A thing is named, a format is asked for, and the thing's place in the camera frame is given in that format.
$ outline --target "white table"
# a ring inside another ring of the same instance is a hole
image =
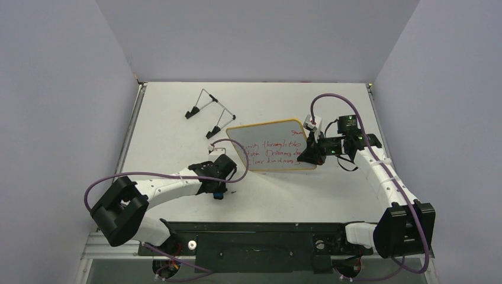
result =
[[[315,96],[338,93],[357,107],[366,132],[382,141],[364,84],[149,82],[123,172],[175,173],[207,160],[208,143],[226,138],[226,134],[223,129],[212,139],[205,138],[221,113],[217,104],[209,105],[189,120],[185,118],[202,88],[236,114],[237,119],[229,126],[286,118],[304,121]],[[202,95],[202,100],[207,101],[207,96]],[[314,114],[323,118],[325,127],[338,116],[353,112],[339,99],[322,98],[317,101]],[[337,135],[336,124],[329,134]],[[235,149],[229,142],[218,146],[224,146],[237,163],[235,177],[241,175],[244,166]],[[345,172],[335,157],[328,157],[326,164],[316,170],[249,172],[243,181],[228,184],[227,188],[223,200],[215,200],[209,194],[186,196],[159,205],[147,214],[168,221],[193,222],[378,222],[384,211],[361,171]]]

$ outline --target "whiteboard with red writing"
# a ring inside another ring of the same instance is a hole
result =
[[[227,128],[227,136],[241,143],[249,156],[249,170],[313,170],[316,165],[298,162],[307,147],[299,120],[281,120]],[[246,156],[235,146],[243,164]]]

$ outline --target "yellow whiteboard frame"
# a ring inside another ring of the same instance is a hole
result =
[[[253,124],[246,124],[246,125],[240,125],[240,126],[232,126],[232,127],[227,127],[227,129],[225,130],[225,133],[227,134],[227,137],[232,139],[229,135],[229,130],[232,130],[232,129],[238,129],[238,128],[246,128],[246,127],[255,127],[255,126],[260,126],[260,125],[266,125],[266,124],[276,124],[276,123],[281,123],[281,122],[289,122],[289,121],[296,121],[298,123],[298,125],[300,126],[301,128],[301,132],[303,133],[303,137],[305,138],[305,142],[307,142],[307,136],[305,135],[305,130],[303,129],[303,125],[302,123],[300,122],[300,120],[296,119],[296,118],[290,118],[290,119],[287,119],[287,120],[276,120],[276,121],[268,121],[268,122],[261,122],[261,123],[253,123]],[[243,164],[245,164],[245,160],[246,160],[246,157],[244,156],[244,159],[243,157],[241,157],[239,155],[239,151],[237,149],[238,146],[236,146],[234,143],[232,143],[232,146],[234,146],[234,149],[235,151],[237,152],[237,155],[239,156],[241,162]],[[309,167],[309,168],[305,168],[305,169],[259,169],[259,170],[250,170],[251,172],[273,172],[273,171],[286,171],[286,170],[315,170],[317,168],[317,165],[315,164],[314,167]]]

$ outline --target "purple cable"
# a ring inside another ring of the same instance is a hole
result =
[[[340,96],[340,95],[337,95],[335,93],[324,93],[322,95],[319,95],[319,96],[315,97],[312,100],[312,103],[310,104],[310,115],[312,116],[312,122],[314,124],[316,123],[316,118],[314,116],[314,103],[318,99],[324,98],[324,97],[327,97],[327,96],[334,97],[334,98],[339,98],[339,99],[343,100],[344,102],[346,102],[352,108],[352,110],[356,114],[356,117],[358,119],[359,125],[361,126],[362,137],[364,139],[364,142],[365,142],[366,146],[368,147],[369,152],[371,153],[371,155],[373,156],[373,158],[377,162],[380,161],[380,159],[378,158],[377,154],[373,151],[373,149],[370,146],[370,143],[369,143],[369,140],[368,140],[368,136],[366,135],[366,131],[364,130],[364,125],[362,124],[362,119],[361,119],[361,116],[359,115],[358,110],[356,109],[356,107],[354,106],[354,104],[351,103],[351,101],[349,101],[347,98],[345,98],[343,96]],[[387,175],[389,176],[389,178],[393,178],[393,175],[392,175],[391,171],[389,170],[389,168],[387,167],[387,165],[381,163],[380,166],[382,166],[382,168],[387,173]],[[422,229],[422,226],[420,224],[420,220],[419,220],[419,217],[417,215],[417,212],[413,208],[413,205],[411,204],[410,199],[408,198],[408,196],[406,195],[406,193],[404,193],[404,190],[401,188],[401,185],[397,182],[396,179],[393,179],[392,182],[395,185],[395,187],[399,190],[399,192],[403,196],[404,200],[406,201],[406,204],[408,205],[408,208],[410,209],[411,215],[413,216],[413,220],[415,220],[415,224],[417,225],[417,229],[418,229],[419,234],[420,234],[420,239],[422,241],[422,245],[423,245],[423,248],[424,248],[424,254],[425,254],[424,265],[419,270],[415,270],[413,268],[405,266],[403,263],[400,263],[395,258],[392,258],[392,260],[394,262],[398,263],[404,269],[408,270],[409,272],[413,272],[413,273],[416,273],[416,274],[421,274],[421,273],[424,273],[425,271],[427,271],[427,268],[429,267],[429,260],[430,260],[429,246],[427,245],[427,240],[425,238],[425,233],[424,233],[424,231]]]
[[[175,262],[179,262],[179,263],[182,263],[186,266],[190,266],[190,267],[193,267],[195,269],[199,269],[199,270],[202,270],[204,272],[207,272],[206,274],[203,274],[203,275],[198,275],[198,276],[193,276],[193,277],[189,277],[189,278],[184,278],[184,279],[166,279],[167,282],[176,282],[176,283],[179,283],[179,282],[187,282],[187,281],[192,281],[192,280],[195,280],[195,279],[199,279],[199,278],[202,278],[202,277],[206,277],[206,276],[209,276],[211,274],[213,274],[212,271],[210,271],[209,269],[206,269],[206,268],[203,268],[203,267],[200,267],[200,266],[197,266],[195,264],[192,264],[190,262],[186,262],[184,260],[181,260],[181,259],[177,259],[176,257],[174,256],[171,256],[170,254],[167,254],[161,250],[159,250],[158,248],[154,247],[154,246],[151,246],[150,244],[147,244],[147,243],[143,243],[143,246],[147,247],[148,249],[150,249],[151,251],[154,251],[156,253],[159,253],[163,256],[166,256],[170,259],[172,259],[173,261]],[[166,265],[166,266],[162,266],[161,268],[157,269],[157,271],[155,271],[155,274],[156,275],[160,275],[160,272],[163,270],[163,269],[166,269],[169,265]]]
[[[233,139],[230,139],[230,138],[224,138],[224,139],[216,140],[215,142],[211,143],[211,146],[214,146],[215,144],[217,144],[219,142],[222,142],[222,141],[230,141],[232,143],[235,143],[235,144],[237,144],[242,149],[242,152],[244,152],[244,156],[246,157],[246,170],[244,170],[244,173],[238,179],[235,179],[235,180],[225,180],[225,179],[217,179],[216,177],[213,178],[213,177],[210,177],[210,176],[173,176],[173,175],[165,175],[163,173],[152,173],[152,172],[125,172],[125,173],[116,173],[114,175],[109,175],[109,176],[106,176],[106,177],[102,177],[102,178],[96,180],[95,182],[93,182],[91,185],[89,185],[89,187],[86,189],[86,191],[85,191],[85,193],[83,195],[83,204],[85,205],[85,208],[87,208],[87,210],[90,212],[91,211],[91,207],[89,206],[88,198],[89,198],[89,192],[91,191],[91,189],[94,186],[96,186],[96,185],[104,182],[105,180],[117,178],[117,177],[120,177],[120,176],[157,176],[159,178],[166,178],[166,179],[202,179],[202,180],[212,180],[212,181],[215,181],[215,182],[225,182],[225,183],[236,183],[236,182],[239,182],[239,181],[241,181],[246,176],[247,170],[249,168],[249,157],[247,156],[246,149],[244,148],[244,146],[242,146],[242,144],[240,144],[236,140],[233,140]]]
[[[403,269],[404,267],[401,265],[396,271],[392,272],[391,274],[387,275],[387,276],[383,276],[383,277],[380,277],[380,278],[351,278],[351,277],[347,277],[347,276],[344,276],[343,274],[341,274],[336,268],[334,269],[334,271],[336,271],[336,273],[338,273],[339,275],[341,275],[345,280],[351,280],[352,281],[367,281],[367,282],[376,282],[376,281],[384,281],[384,280],[387,280],[387,279],[390,279],[394,276],[397,275],[397,273],[400,273],[401,270]]]

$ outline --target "purple hose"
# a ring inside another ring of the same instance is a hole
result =
[[[179,282],[187,282],[187,281],[192,281],[192,280],[195,280],[195,279],[199,279],[199,278],[202,278],[202,277],[209,276],[209,275],[211,275],[211,274],[213,273],[213,272],[212,272],[212,271],[210,271],[209,269],[206,269],[206,268],[203,268],[203,267],[197,266],[197,265],[195,265],[195,264],[192,264],[192,263],[190,263],[190,262],[186,262],[186,261],[181,260],[181,259],[177,259],[176,257],[171,256],[170,254],[167,254],[167,253],[165,253],[165,252],[163,252],[163,251],[159,250],[158,248],[156,248],[156,247],[154,247],[154,246],[151,246],[150,244],[143,243],[143,245],[144,245],[145,247],[147,247],[148,249],[150,249],[151,251],[154,251],[154,252],[159,253],[159,254],[161,254],[161,255],[163,255],[163,256],[166,256],[166,257],[168,257],[168,258],[172,259],[172,260],[173,260],[173,261],[175,261],[175,262],[179,262],[179,263],[182,263],[182,264],[184,264],[184,265],[186,265],[186,266],[190,266],[190,267],[193,267],[193,268],[195,268],[195,269],[199,269],[199,270],[202,270],[202,271],[204,271],[204,272],[207,272],[206,274],[203,274],[203,275],[198,275],[198,276],[189,277],[189,278],[184,278],[184,279],[166,279],[166,281],[167,281],[167,282],[177,282],[177,283],[179,283]],[[156,274],[156,275],[160,275],[160,272],[161,272],[162,270],[166,269],[168,266],[169,266],[169,265],[162,266],[161,268],[157,269],[157,271],[155,271],[155,274]]]
[[[247,170],[249,168],[249,157],[247,156],[247,152],[246,152],[246,149],[244,148],[244,146],[242,146],[242,144],[240,144],[239,142],[233,140],[233,139],[230,139],[230,138],[224,138],[224,139],[219,139],[219,140],[216,140],[215,142],[211,143],[212,146],[214,146],[215,144],[219,143],[219,142],[222,142],[222,141],[230,141],[232,143],[235,143],[237,144],[241,149],[242,149],[242,152],[244,152],[244,156],[246,156],[246,169],[244,170],[244,173],[242,174],[242,176],[238,179],[235,179],[235,180],[225,180],[225,179],[217,179],[216,177],[210,177],[210,176],[173,176],[173,175],[165,175],[163,173],[152,173],[152,172],[125,172],[125,173],[116,173],[114,175],[109,175],[109,176],[106,176],[106,177],[102,177],[98,180],[96,180],[95,182],[93,182],[91,185],[89,185],[89,187],[86,189],[84,195],[83,195],[83,204],[85,205],[85,208],[87,208],[87,210],[90,212],[91,211],[91,207],[89,206],[89,201],[88,201],[88,198],[89,198],[89,192],[91,191],[91,189],[104,182],[105,180],[108,180],[108,179],[113,179],[113,178],[117,178],[117,177],[120,177],[120,176],[157,176],[159,178],[166,178],[166,179],[202,179],[202,180],[212,180],[212,181],[215,181],[215,182],[225,182],[225,183],[236,183],[236,182],[239,182],[241,181],[247,174]]]
[[[397,275],[397,273],[400,273],[401,270],[403,269],[403,265],[399,266],[399,268],[392,272],[391,274],[387,275],[387,276],[383,276],[383,277],[380,277],[380,278],[352,278],[352,281],[367,281],[367,282],[376,282],[376,281],[384,281],[384,280],[387,280],[387,279],[390,279],[394,276]],[[336,273],[338,273],[339,275],[342,275],[336,268],[334,269],[334,271],[336,271]],[[346,276],[343,276],[342,277],[345,279],[345,280],[350,280],[351,278],[350,277],[346,277]]]
[[[343,100],[344,102],[346,102],[352,108],[352,110],[356,114],[356,117],[358,119],[359,125],[361,126],[362,137],[364,139],[364,142],[365,142],[366,146],[368,147],[369,152],[371,153],[371,155],[373,156],[373,158],[376,161],[380,161],[380,159],[378,158],[377,154],[373,151],[373,149],[370,146],[370,143],[369,143],[369,140],[368,140],[368,136],[366,135],[366,131],[364,130],[364,125],[362,124],[362,119],[361,119],[361,116],[359,115],[358,110],[356,109],[356,107],[354,106],[354,104],[351,103],[347,98],[345,98],[343,96],[340,96],[340,95],[337,95],[335,93],[324,93],[322,95],[319,95],[319,96],[315,97],[312,100],[312,103],[310,104],[310,115],[312,116],[312,122],[313,123],[316,122],[316,118],[314,116],[314,103],[318,99],[324,98],[324,97],[327,97],[327,96],[334,97],[334,98],[339,98],[339,99]],[[381,163],[380,166],[382,166],[382,168],[384,168],[384,171],[387,173],[387,175],[389,176],[389,178],[393,178],[393,175],[392,175],[391,171],[389,170],[389,168],[387,167],[387,165]],[[422,229],[422,226],[420,224],[420,220],[419,220],[419,217],[417,216],[417,212],[413,208],[413,205],[411,204],[410,199],[408,198],[408,196],[406,195],[406,193],[404,193],[404,190],[401,188],[401,185],[397,182],[396,179],[393,179],[392,182],[395,185],[395,187],[399,190],[399,192],[403,196],[404,200],[406,201],[406,204],[408,205],[408,208],[410,209],[411,215],[413,216],[413,220],[415,220],[415,224],[417,225],[417,229],[418,229],[419,234],[420,234],[420,239],[422,241],[422,245],[423,245],[423,248],[424,248],[424,254],[425,254],[424,265],[419,270],[415,270],[413,268],[405,266],[404,264],[400,263],[395,258],[392,258],[392,259],[393,259],[393,261],[395,261],[396,263],[398,263],[400,266],[402,266],[404,269],[408,270],[409,272],[421,274],[421,273],[424,273],[425,271],[427,271],[427,268],[429,267],[429,259],[430,259],[429,246],[427,245],[427,240],[425,238],[425,233],[424,233],[424,231]]]

